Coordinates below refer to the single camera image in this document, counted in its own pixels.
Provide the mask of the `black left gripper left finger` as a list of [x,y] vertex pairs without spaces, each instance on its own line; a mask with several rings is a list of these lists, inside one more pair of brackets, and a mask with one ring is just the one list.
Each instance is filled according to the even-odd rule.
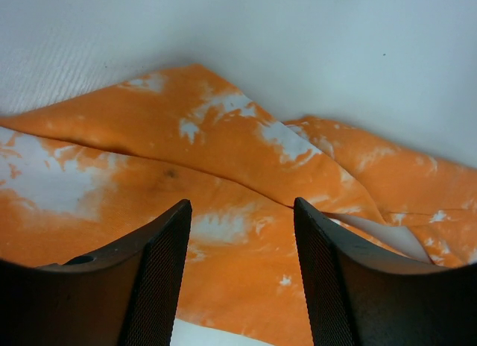
[[3,345],[169,345],[192,205],[69,260],[1,262]]

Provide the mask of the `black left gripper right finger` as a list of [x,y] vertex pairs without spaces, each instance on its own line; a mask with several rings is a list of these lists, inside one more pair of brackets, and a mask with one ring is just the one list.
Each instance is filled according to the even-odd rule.
[[381,248],[302,198],[296,239],[316,345],[474,345],[476,266],[445,268]]

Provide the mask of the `orange tie-dye trousers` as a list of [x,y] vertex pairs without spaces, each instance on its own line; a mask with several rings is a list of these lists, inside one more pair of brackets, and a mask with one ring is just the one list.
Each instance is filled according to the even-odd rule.
[[437,265],[476,261],[476,170],[365,130],[281,122],[199,65],[1,119],[1,256],[66,262],[188,199],[178,316],[274,345],[312,335],[294,199],[342,227],[406,227]]

